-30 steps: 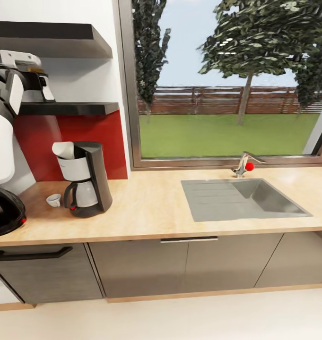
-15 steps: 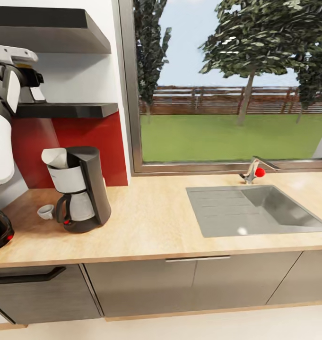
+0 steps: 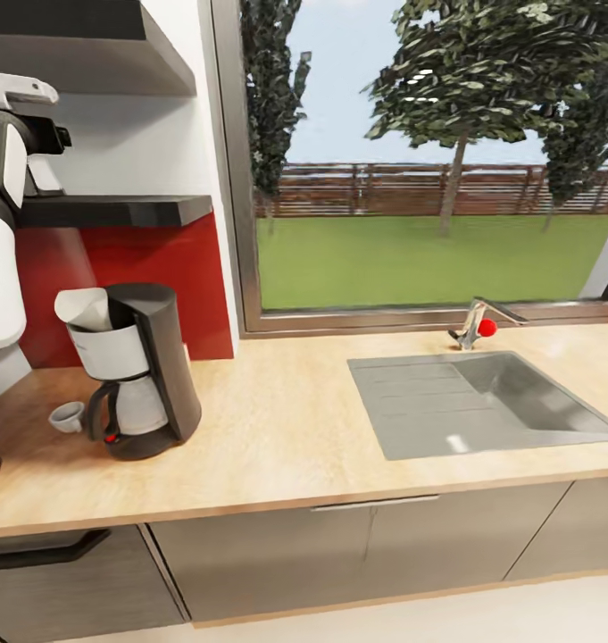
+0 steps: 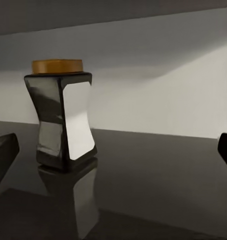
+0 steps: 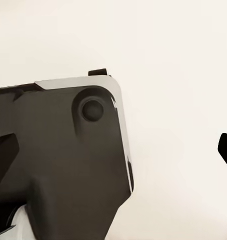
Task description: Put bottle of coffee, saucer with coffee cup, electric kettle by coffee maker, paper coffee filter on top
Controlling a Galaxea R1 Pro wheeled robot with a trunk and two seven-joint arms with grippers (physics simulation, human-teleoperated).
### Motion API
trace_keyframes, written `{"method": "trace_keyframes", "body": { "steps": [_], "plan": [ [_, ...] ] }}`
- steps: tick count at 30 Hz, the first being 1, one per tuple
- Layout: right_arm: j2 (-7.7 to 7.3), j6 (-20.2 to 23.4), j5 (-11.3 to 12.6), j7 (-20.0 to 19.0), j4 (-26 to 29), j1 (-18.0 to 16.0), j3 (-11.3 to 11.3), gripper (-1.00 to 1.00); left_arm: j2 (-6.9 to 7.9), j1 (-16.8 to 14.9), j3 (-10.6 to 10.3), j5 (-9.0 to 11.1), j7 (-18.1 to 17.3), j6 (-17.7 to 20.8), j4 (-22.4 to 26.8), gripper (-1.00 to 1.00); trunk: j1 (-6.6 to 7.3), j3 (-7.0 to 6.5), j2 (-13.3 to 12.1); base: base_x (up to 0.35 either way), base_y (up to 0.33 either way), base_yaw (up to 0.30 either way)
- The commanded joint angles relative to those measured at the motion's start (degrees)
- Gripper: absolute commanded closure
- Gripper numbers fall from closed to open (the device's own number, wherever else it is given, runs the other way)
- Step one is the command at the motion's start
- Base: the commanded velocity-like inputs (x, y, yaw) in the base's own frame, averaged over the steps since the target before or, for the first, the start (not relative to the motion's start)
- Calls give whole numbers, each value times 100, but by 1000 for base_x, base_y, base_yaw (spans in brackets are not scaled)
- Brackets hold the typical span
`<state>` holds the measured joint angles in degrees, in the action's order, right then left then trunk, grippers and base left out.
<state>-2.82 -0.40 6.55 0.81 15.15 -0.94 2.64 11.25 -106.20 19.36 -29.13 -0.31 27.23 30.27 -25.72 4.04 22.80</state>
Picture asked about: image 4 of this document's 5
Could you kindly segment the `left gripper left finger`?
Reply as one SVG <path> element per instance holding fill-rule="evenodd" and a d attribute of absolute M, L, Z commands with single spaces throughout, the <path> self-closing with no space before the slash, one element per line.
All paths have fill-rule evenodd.
<path fill-rule="evenodd" d="M 20 152 L 15 133 L 0 136 L 0 183 Z"/>

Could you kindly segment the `bottle of coffee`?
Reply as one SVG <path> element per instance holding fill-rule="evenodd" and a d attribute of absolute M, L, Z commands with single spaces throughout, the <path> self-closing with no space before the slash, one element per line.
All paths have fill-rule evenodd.
<path fill-rule="evenodd" d="M 88 122 L 92 74 L 82 59 L 31 62 L 25 86 L 37 112 L 36 161 L 71 172 L 97 154 Z"/>

